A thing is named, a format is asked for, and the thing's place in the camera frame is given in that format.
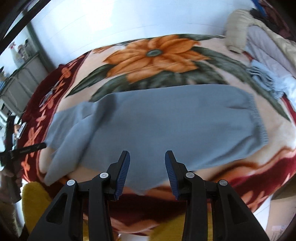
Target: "yellow fuzzy cushion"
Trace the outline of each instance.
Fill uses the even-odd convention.
[[[181,241],[184,229],[185,214],[157,226],[149,237],[149,241]],[[213,219],[211,205],[207,206],[207,241],[213,240]]]
[[[39,218],[42,216],[52,199],[38,182],[31,182],[24,186],[22,191],[22,210],[25,224],[32,232]],[[184,228],[185,214],[165,223],[161,223],[153,230],[149,241],[181,241]],[[212,213],[208,205],[208,241],[213,240]],[[89,240],[88,225],[83,222],[83,241]]]
[[[22,190],[22,211],[25,224],[32,232],[36,223],[51,203],[52,199],[38,182],[31,182],[24,186]],[[89,228],[86,221],[83,221],[83,241],[89,240]]]

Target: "gray cloth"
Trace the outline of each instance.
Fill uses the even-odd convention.
[[[251,62],[246,70],[263,89],[267,90],[276,100],[283,97],[288,89],[285,82],[257,60]]]
[[[229,85],[186,85],[108,94],[55,114],[45,140],[56,151],[44,182],[77,165],[106,171],[131,155],[126,186],[143,194],[168,179],[165,152],[188,170],[250,156],[268,142],[253,96]]]

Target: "orange flower print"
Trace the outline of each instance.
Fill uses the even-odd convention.
[[[38,126],[40,125],[40,123],[41,123],[42,121],[44,121],[45,119],[46,119],[46,115],[45,115],[45,111],[43,111],[42,115],[36,119],[36,121],[37,121],[37,127],[38,127]]]
[[[35,139],[36,137],[38,136],[39,132],[41,131],[42,129],[42,126],[39,127],[36,132],[34,131],[34,127],[32,127],[30,130],[29,130],[29,134],[28,134],[28,141],[24,144],[24,147],[26,146],[32,146],[35,144]]]
[[[80,55],[79,57],[77,57],[76,59],[72,60],[71,62],[69,62],[67,65],[68,66],[72,66],[73,64],[75,65],[77,63],[77,61],[81,58],[84,57],[84,54],[83,55]]]
[[[190,50],[199,44],[195,40],[179,39],[176,34],[134,41],[105,59],[109,64],[116,64],[107,77],[127,73],[128,81],[134,83],[163,70],[182,73],[197,69],[192,61],[210,59]]]
[[[62,86],[65,85],[65,82],[64,81],[60,81],[59,84],[55,87],[55,91],[58,91]]]
[[[242,200],[244,201],[245,204],[247,204],[248,208],[251,209],[252,213],[255,212],[259,204],[265,201],[265,199],[268,197],[268,196],[264,196],[264,193],[265,191],[261,191],[258,197],[255,199],[255,201],[250,204],[248,203],[252,199],[252,196],[254,194],[253,191],[249,191],[242,196]]]
[[[63,76],[67,79],[67,78],[69,78],[70,76],[71,76],[71,71],[69,70],[69,68],[68,67],[64,67],[64,68],[62,68],[62,74],[63,74]]]
[[[101,47],[101,48],[96,48],[96,49],[93,49],[92,52],[93,53],[102,53],[103,51],[109,49],[113,47],[113,45],[109,45],[109,46],[104,46],[104,47]]]
[[[61,93],[63,89],[61,89],[60,91],[58,91],[55,95],[50,96],[50,98],[48,99],[48,101],[46,102],[45,105],[43,105],[40,108],[40,112],[43,111],[45,109],[45,107],[47,107],[48,109],[51,109],[54,106],[54,99]]]
[[[28,171],[30,171],[31,166],[28,164],[28,158],[29,154],[27,154],[25,160],[21,162],[21,166],[24,169],[25,176],[29,179]]]

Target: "floral blanket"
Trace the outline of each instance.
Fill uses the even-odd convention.
[[[246,72],[249,64],[246,55],[226,48],[222,36],[175,34],[94,49],[60,66],[41,83],[23,116],[28,125],[19,146],[43,141],[54,113],[112,92],[209,83],[236,86],[254,96],[269,143],[248,158],[195,173],[205,180],[228,180],[255,211],[296,172],[296,114],[286,98],[276,101],[252,80]],[[42,86],[59,80],[54,95],[39,108],[46,94]],[[22,161],[24,178],[42,182],[51,153],[46,148],[27,155]],[[84,172],[87,179],[95,175],[91,170]],[[60,186],[56,183],[46,189],[54,195]],[[149,235],[159,223],[185,211],[186,204],[174,200],[169,182],[145,196],[125,189],[118,202],[110,202],[114,230],[139,235]]]

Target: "elastic hem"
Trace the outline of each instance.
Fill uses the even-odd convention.
[[[268,143],[268,135],[267,131],[265,129],[265,125],[262,121],[262,118],[260,116],[259,110],[257,109],[256,102],[254,100],[254,97],[250,94],[250,99],[249,99],[249,104],[250,104],[250,110],[254,113],[254,118],[257,123],[257,126],[259,127],[259,137],[260,140],[264,145]]]

